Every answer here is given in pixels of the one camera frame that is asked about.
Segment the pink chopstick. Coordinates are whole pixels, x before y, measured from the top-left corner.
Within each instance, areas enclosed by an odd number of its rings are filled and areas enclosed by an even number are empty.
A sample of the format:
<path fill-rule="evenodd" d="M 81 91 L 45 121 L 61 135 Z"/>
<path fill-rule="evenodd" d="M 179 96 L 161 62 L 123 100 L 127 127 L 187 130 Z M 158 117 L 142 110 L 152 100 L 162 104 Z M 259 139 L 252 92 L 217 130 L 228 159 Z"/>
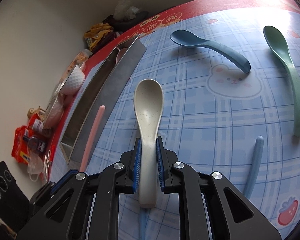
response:
<path fill-rule="evenodd" d="M 94 138 L 96 136 L 97 130 L 99 128 L 99 125 L 100 125 L 100 122 L 102 120 L 102 117 L 104 115 L 105 110 L 106 110 L 105 106 L 101 105 L 99 107 L 98 111 L 97 111 L 97 114 L 95 116 L 93 125 L 92 125 L 90 133 L 89 133 L 87 144 L 85 146 L 85 150 L 84 150 L 84 153 L 83 153 L 81 165 L 80 165 L 80 168 L 79 168 L 80 172 L 85 172 L 86 171 L 87 164 L 88 164 L 88 159 L 89 159 L 89 154 L 90 154 L 90 151 L 92 149 Z"/>

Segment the beige plastic spoon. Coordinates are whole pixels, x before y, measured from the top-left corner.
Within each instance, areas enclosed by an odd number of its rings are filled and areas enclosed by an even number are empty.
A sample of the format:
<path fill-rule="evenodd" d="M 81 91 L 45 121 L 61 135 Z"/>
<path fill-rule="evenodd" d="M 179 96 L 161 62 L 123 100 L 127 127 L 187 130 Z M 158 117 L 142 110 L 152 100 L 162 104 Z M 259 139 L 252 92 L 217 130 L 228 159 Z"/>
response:
<path fill-rule="evenodd" d="M 153 79 L 140 81 L 134 92 L 134 111 L 141 138 L 139 205 L 150 209 L 157 203 L 158 165 L 156 140 L 164 107 L 164 93 Z"/>

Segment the blue chopstick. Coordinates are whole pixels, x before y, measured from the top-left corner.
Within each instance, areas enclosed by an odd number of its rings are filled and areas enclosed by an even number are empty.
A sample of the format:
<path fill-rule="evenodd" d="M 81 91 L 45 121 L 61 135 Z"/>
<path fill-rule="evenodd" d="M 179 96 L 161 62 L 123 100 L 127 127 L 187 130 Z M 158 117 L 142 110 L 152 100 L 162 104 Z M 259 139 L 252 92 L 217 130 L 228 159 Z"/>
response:
<path fill-rule="evenodd" d="M 264 138 L 260 135 L 255 140 L 251 167 L 247 176 L 247 181 L 243 190 L 246 198 L 250 198 L 257 180 L 258 172 L 261 165 L 261 159 L 264 148 Z"/>

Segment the dark blue plastic spoon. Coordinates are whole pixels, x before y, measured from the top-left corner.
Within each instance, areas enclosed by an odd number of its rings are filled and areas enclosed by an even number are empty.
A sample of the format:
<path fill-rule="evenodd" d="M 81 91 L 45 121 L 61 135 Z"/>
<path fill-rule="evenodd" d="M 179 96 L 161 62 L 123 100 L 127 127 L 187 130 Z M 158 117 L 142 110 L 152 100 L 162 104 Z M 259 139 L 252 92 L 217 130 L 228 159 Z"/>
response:
<path fill-rule="evenodd" d="M 251 64 L 248 61 L 248 59 L 239 52 L 233 50 L 232 48 L 226 45 L 200 38 L 194 33 L 187 30 L 174 31 L 173 33 L 171 33 L 170 39 L 177 45 L 185 48 L 211 49 L 226 57 L 229 61 L 235 64 L 242 72 L 249 73 L 251 71 Z"/>

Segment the red snack package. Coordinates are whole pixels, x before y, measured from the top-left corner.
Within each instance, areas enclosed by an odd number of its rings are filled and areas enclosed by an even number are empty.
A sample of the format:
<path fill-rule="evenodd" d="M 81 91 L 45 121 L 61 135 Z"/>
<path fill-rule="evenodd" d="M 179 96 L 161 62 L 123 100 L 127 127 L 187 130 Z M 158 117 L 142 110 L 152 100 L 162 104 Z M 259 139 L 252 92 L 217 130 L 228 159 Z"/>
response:
<path fill-rule="evenodd" d="M 18 162 L 25 165 L 29 164 L 30 154 L 27 148 L 28 139 L 31 137 L 35 137 L 38 139 L 38 153 L 42 155 L 45 153 L 47 139 L 42 134 L 33 129 L 33 125 L 35 122 L 39 122 L 40 118 L 38 114 L 34 114 L 30 120 L 28 125 L 23 125 L 16 128 L 14 133 L 14 143 L 12 148 L 11 156 Z"/>

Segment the small dark bottle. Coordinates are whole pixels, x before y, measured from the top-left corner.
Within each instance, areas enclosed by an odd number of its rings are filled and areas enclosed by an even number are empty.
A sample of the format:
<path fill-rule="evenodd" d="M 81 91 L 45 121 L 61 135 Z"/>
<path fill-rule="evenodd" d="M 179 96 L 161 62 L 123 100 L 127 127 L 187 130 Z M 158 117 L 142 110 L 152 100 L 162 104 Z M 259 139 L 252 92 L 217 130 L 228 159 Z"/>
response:
<path fill-rule="evenodd" d="M 46 143 L 39 138 L 32 136 L 32 137 L 27 137 L 23 136 L 23 141 L 26 142 L 27 144 L 27 150 L 29 153 L 36 153 L 36 154 L 41 154 L 45 152 L 46 148 Z"/>

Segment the stainless steel utensil tray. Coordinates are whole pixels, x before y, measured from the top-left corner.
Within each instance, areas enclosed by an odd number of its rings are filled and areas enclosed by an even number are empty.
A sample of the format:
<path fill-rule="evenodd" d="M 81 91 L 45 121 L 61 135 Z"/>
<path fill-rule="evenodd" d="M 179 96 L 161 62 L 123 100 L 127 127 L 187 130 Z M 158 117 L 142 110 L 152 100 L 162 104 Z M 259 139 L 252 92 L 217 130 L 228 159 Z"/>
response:
<path fill-rule="evenodd" d="M 106 110 L 93 139 L 93 145 L 96 145 L 119 96 L 145 51 L 146 47 L 139 36 L 135 35 L 118 44 L 93 74 L 59 144 L 68 165 L 81 162 L 95 115 L 99 107 L 104 105 Z"/>

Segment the white dimpled bowl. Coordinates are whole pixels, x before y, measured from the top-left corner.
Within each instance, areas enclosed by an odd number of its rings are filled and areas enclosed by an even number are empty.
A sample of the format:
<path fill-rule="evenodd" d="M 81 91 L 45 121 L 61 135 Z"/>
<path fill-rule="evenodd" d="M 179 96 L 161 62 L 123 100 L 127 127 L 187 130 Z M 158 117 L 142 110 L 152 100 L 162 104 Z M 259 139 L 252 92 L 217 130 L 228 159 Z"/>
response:
<path fill-rule="evenodd" d="M 85 74 L 78 65 L 75 65 L 63 81 L 59 92 L 64 95 L 74 95 L 78 92 L 84 80 Z"/>

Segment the blue plaid table mat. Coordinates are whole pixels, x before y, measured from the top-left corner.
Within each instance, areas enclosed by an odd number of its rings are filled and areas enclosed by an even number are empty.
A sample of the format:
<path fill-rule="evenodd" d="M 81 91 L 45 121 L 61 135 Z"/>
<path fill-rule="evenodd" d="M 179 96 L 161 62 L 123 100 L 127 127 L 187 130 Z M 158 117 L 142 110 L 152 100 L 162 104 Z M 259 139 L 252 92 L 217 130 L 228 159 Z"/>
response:
<path fill-rule="evenodd" d="M 287 237 L 300 220 L 300 137 L 284 66 L 264 35 L 284 35 L 300 76 L 300 14 L 232 9 L 201 15 L 143 37 L 146 47 L 94 149 L 87 173 L 103 171 L 138 136 L 134 90 L 154 79 L 164 91 L 159 135 L 196 171 L 219 171 L 243 190 L 255 140 L 264 138 L 250 201 Z"/>

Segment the yellow snack bags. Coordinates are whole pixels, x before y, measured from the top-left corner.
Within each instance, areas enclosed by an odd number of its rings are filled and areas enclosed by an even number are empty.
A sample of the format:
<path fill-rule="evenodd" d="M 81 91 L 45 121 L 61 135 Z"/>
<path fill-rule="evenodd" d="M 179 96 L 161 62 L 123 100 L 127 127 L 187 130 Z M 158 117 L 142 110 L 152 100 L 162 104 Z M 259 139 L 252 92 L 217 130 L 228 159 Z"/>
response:
<path fill-rule="evenodd" d="M 84 40 L 92 53 L 97 52 L 103 47 L 102 42 L 114 34 L 113 27 L 108 23 L 98 23 L 90 27 L 90 30 L 84 33 Z"/>

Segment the clear plastic bag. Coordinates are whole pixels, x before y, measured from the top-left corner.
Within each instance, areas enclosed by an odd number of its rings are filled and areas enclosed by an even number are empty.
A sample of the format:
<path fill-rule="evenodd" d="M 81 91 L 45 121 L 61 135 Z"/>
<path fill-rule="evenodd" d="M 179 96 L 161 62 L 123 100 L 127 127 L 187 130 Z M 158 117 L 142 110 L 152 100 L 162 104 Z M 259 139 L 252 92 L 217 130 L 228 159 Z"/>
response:
<path fill-rule="evenodd" d="M 114 11 L 114 19 L 132 20 L 136 18 L 136 15 L 140 12 L 140 9 L 133 6 L 131 0 L 119 0 Z"/>

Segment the green plastic spoon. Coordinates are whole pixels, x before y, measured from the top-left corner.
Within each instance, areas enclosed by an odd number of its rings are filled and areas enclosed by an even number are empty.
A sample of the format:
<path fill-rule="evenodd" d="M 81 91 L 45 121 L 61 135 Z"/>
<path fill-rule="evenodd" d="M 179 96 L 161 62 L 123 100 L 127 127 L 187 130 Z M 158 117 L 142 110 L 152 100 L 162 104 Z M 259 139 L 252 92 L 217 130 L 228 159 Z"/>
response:
<path fill-rule="evenodd" d="M 300 76 L 294 66 L 287 41 L 283 34 L 271 25 L 266 25 L 263 28 L 263 34 L 268 47 L 283 64 L 290 81 L 294 105 L 293 134 L 295 137 L 300 137 Z"/>

